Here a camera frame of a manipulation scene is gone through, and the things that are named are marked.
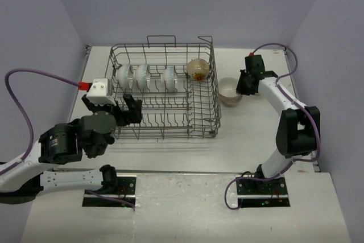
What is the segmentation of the beige floral bowl front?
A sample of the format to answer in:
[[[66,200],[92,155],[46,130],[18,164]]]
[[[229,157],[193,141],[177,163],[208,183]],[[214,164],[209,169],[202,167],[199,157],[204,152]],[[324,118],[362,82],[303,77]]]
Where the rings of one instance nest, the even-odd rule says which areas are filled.
[[[242,95],[239,94],[235,97],[226,97],[223,95],[219,95],[219,98],[224,106],[235,107],[242,100]]]

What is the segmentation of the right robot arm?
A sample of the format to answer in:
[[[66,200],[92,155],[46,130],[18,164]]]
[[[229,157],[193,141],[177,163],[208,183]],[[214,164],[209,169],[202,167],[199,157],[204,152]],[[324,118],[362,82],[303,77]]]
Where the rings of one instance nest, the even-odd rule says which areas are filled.
[[[274,187],[274,180],[281,177],[295,162],[315,162],[320,155],[320,111],[294,97],[281,85],[274,71],[265,70],[261,55],[253,53],[245,57],[245,69],[236,88],[242,95],[262,95],[280,115],[275,137],[276,149],[264,163],[257,167],[253,177],[254,188],[267,193]]]

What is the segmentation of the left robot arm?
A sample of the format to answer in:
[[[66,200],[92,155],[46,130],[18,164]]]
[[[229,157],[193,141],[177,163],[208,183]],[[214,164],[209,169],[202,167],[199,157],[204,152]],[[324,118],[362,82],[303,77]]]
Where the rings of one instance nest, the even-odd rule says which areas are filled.
[[[86,190],[92,193],[113,193],[118,187],[114,167],[106,164],[90,171],[57,172],[55,168],[101,156],[115,142],[119,126],[142,121],[142,100],[124,94],[127,108],[118,102],[96,105],[86,96],[82,101],[91,115],[70,123],[60,123],[43,133],[31,151],[1,165],[1,203],[23,204],[50,192]]]

